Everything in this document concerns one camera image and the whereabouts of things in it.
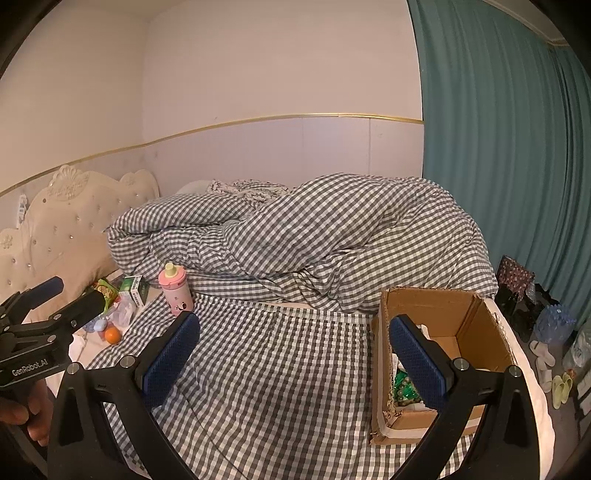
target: snack package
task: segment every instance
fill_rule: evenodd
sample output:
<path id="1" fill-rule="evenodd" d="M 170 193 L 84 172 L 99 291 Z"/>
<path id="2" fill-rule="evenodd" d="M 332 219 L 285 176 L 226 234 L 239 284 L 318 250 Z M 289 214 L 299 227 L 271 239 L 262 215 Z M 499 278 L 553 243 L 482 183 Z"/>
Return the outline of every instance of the snack package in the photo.
<path id="1" fill-rule="evenodd" d="M 413 382 L 408 377 L 408 374 L 402 370 L 398 370 L 394 377 L 392 396 L 394 398 L 394 405 L 397 407 L 404 407 L 421 401 L 421 397 Z"/>
<path id="2" fill-rule="evenodd" d="M 111 306 L 113 301 L 117 298 L 117 295 L 119 294 L 117 289 L 113 285 L 111 285 L 109 282 L 107 282 L 104 278 L 100 278 L 100 279 L 98 279 L 98 281 L 93 283 L 92 288 L 100 291 L 103 294 L 103 296 L 105 297 L 105 309 L 103 310 L 103 313 L 106 312 L 107 310 L 109 310 L 109 307 Z"/>

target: slipper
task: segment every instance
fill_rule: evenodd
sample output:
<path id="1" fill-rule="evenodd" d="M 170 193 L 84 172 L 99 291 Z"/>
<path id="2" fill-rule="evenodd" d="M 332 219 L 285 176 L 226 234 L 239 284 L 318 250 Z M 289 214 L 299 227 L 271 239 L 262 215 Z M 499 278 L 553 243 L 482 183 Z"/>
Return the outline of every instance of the slipper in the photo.
<path id="1" fill-rule="evenodd" d="M 532 340 L 530 342 L 530 350 L 535 356 L 539 356 L 550 367 L 553 367 L 556 364 L 556 360 L 552 355 L 550 355 L 550 352 L 548 351 L 547 343 L 539 342 L 538 340 Z"/>
<path id="2" fill-rule="evenodd" d="M 548 393 L 552 390 L 552 370 L 547 368 L 546 362 L 539 357 L 535 359 L 535 369 L 538 371 L 538 382 L 542 392 Z"/>
<path id="3" fill-rule="evenodd" d="M 562 374 L 562 381 L 564 382 L 564 388 L 562 390 L 562 398 L 560 401 L 562 403 L 567 403 L 569 400 L 570 389 L 573 388 L 573 379 L 570 378 L 570 375 L 567 372 Z"/>
<path id="4" fill-rule="evenodd" d="M 564 382 L 562 381 L 562 377 L 556 375 L 552 380 L 552 406 L 555 410 L 560 408 L 560 404 L 562 403 L 562 395 L 564 391 Z"/>

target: finger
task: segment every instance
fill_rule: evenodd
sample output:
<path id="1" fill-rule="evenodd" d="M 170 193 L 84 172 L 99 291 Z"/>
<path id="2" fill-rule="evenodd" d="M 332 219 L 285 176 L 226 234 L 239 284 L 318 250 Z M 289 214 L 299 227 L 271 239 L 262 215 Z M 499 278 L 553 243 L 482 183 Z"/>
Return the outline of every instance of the finger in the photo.
<path id="1" fill-rule="evenodd" d="M 49 445 L 49 435 L 39 440 L 39 445 L 41 445 L 42 447 L 46 447 L 47 445 Z"/>
<path id="2" fill-rule="evenodd" d="M 0 421 L 10 425 L 22 425 L 29 419 L 29 412 L 20 403 L 0 397 Z"/>
<path id="3" fill-rule="evenodd" d="M 53 404 L 49 400 L 42 402 L 41 411 L 33 417 L 27 426 L 31 440 L 42 440 L 49 435 Z"/>
<path id="4" fill-rule="evenodd" d="M 45 380 L 39 380 L 33 385 L 29 393 L 28 405 L 29 411 L 37 415 L 41 411 L 43 401 L 47 398 L 47 384 Z"/>

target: gold trim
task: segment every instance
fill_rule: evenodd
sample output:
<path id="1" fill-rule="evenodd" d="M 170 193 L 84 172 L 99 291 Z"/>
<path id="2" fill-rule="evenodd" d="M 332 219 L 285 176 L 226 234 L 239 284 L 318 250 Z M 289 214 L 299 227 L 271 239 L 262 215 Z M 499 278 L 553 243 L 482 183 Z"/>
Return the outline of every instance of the gold trim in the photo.
<path id="1" fill-rule="evenodd" d="M 553 47 L 568 47 L 569 46 L 569 42 L 567 42 L 563 38 L 558 38 L 555 40 L 548 40 L 548 43 L 550 45 L 552 45 Z"/>
<path id="2" fill-rule="evenodd" d="M 300 114 L 292 114 L 292 115 L 270 115 L 270 116 L 259 116 L 256 118 L 246 118 L 243 120 L 233 120 L 231 122 L 223 122 L 221 124 L 213 124 L 213 125 L 206 125 L 205 127 L 194 128 L 192 130 L 187 130 L 185 132 L 180 132 L 178 134 L 169 135 L 167 137 L 158 138 L 156 140 L 152 140 L 150 142 L 132 145 L 129 147 L 121 147 L 115 148 L 113 150 L 107 150 L 101 153 L 95 153 L 93 155 L 88 155 L 87 157 L 78 158 L 77 160 L 72 160 L 64 164 L 60 164 L 57 167 L 49 168 L 48 170 L 42 171 L 41 173 L 37 173 L 32 177 L 29 177 L 25 180 L 22 180 L 18 183 L 15 183 L 11 187 L 0 192 L 0 197 L 10 193 L 13 190 L 16 190 L 19 187 L 29 183 L 30 181 L 36 180 L 43 175 L 48 175 L 60 169 L 62 165 L 76 165 L 87 160 L 92 160 L 96 157 L 102 157 L 103 155 L 111 155 L 113 153 L 124 152 L 127 150 L 134 150 L 136 148 L 147 147 L 149 145 L 154 145 L 159 142 L 163 142 L 165 140 L 171 140 L 177 137 L 183 137 L 185 135 L 195 134 L 198 132 L 204 132 L 205 130 L 211 130 L 214 128 L 221 128 L 221 127 L 231 127 L 233 125 L 242 125 L 242 124 L 251 124 L 254 122 L 264 122 L 266 120 L 286 120 L 290 118 L 311 118 L 311 117 L 344 117 L 344 118 L 369 118 L 374 120 L 389 120 L 391 122 L 404 122 L 408 124 L 419 124 L 423 125 L 423 120 L 417 120 L 415 118 L 406 118 L 403 116 L 389 116 L 389 115 L 374 115 L 373 113 L 300 113 Z"/>

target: open cardboard box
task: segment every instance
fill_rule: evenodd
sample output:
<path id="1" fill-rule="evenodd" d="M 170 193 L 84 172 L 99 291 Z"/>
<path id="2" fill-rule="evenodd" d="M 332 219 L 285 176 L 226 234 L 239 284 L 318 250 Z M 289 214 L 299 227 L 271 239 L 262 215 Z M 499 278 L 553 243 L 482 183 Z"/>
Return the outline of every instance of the open cardboard box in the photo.
<path id="1" fill-rule="evenodd" d="M 374 334 L 372 381 L 372 445 L 417 443 L 437 416 L 436 411 L 404 411 L 394 407 L 391 391 L 390 320 L 405 313 L 426 325 L 449 358 L 459 356 L 474 368 L 502 372 L 515 361 L 496 319 L 474 292 L 431 288 L 392 288 L 382 292 Z M 472 410 L 464 434 L 476 431 L 484 407 Z"/>

